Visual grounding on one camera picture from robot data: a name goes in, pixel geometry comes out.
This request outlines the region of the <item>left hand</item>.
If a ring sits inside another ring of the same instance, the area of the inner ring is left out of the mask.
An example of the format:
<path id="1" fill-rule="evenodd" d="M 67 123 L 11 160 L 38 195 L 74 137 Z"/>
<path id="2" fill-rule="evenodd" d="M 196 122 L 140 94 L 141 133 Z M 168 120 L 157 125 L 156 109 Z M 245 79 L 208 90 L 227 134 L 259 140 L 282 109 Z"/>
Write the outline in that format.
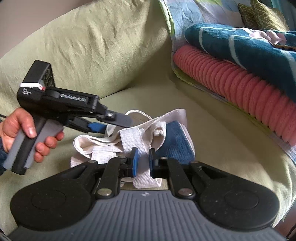
<path id="1" fill-rule="evenodd" d="M 2 149 L 8 153 L 19 132 L 23 132 L 29 138 L 37 136 L 33 117 L 24 109 L 17 108 L 4 121 L 1 122 L 1 142 Z M 45 156 L 48 156 L 51 149 L 55 149 L 58 141 L 64 138 L 64 132 L 59 132 L 55 137 L 49 136 L 44 142 L 37 143 L 35 148 L 34 161 L 41 163 Z"/>

